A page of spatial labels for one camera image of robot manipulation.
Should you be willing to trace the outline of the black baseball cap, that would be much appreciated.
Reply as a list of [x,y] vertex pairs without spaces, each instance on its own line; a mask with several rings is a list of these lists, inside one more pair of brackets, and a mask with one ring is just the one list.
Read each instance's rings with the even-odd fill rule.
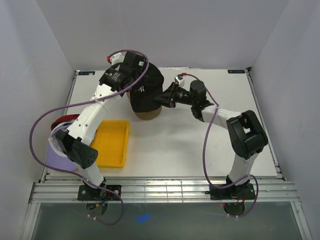
[[[119,67],[119,70],[113,67],[109,68],[105,72],[105,77],[107,77],[107,85],[111,87],[111,91],[120,92],[127,89],[140,75],[126,75],[121,72],[121,63],[115,64]],[[136,92],[143,95],[152,95],[154,98],[163,92],[164,76],[160,70],[150,63],[146,69],[146,73],[142,78],[131,88],[128,92]]]

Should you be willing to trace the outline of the purple baseball cap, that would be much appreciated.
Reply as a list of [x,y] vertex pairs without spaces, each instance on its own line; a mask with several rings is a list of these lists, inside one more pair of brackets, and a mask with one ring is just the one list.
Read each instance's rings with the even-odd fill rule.
[[57,138],[56,133],[58,130],[66,130],[69,125],[72,124],[72,121],[64,121],[59,123],[50,133],[48,137],[48,143],[46,146],[45,152],[45,161],[46,164],[65,171],[75,171],[77,169],[76,165],[68,159],[68,157],[62,152]]

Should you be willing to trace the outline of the beige baseball cap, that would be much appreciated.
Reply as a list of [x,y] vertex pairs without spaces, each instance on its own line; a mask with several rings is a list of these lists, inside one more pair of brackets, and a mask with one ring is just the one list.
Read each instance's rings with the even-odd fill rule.
[[129,99],[132,111],[139,119],[150,121],[160,115],[162,106],[154,102],[151,94],[144,95],[129,91],[126,95]]

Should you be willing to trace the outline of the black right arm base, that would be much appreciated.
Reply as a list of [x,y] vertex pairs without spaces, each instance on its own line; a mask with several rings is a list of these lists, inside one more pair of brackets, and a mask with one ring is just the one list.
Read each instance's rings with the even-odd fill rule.
[[224,189],[209,187],[209,190],[204,193],[210,195],[211,200],[238,200],[244,197],[246,200],[254,200],[256,197],[254,186],[251,183]]

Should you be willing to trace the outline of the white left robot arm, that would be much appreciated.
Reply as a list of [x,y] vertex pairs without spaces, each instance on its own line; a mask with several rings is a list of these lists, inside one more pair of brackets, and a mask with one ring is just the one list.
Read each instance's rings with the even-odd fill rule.
[[117,51],[109,56],[108,62],[111,67],[100,77],[92,102],[66,130],[59,130],[55,135],[62,152],[75,163],[95,200],[106,195],[106,187],[96,163],[98,151],[90,145],[105,116],[149,67],[147,56],[136,50]]

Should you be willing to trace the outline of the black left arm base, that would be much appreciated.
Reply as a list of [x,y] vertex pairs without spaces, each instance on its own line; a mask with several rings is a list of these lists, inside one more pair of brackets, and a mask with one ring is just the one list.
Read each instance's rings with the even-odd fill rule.
[[106,185],[105,188],[109,191],[102,190],[99,188],[92,188],[87,184],[79,186],[77,200],[78,201],[119,201],[120,199],[112,192],[121,196],[122,186],[121,185]]

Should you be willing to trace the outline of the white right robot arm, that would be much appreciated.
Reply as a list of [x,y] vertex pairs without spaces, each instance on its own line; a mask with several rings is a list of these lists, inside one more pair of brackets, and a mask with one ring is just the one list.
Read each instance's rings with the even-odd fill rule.
[[209,95],[204,82],[194,80],[189,90],[172,82],[154,100],[167,108],[175,108],[176,104],[189,105],[195,119],[228,131],[234,160],[226,177],[226,185],[220,188],[225,189],[230,198],[237,199],[244,193],[243,185],[248,184],[254,161],[268,145],[268,137],[254,111],[236,112],[220,108],[215,100],[207,99]]

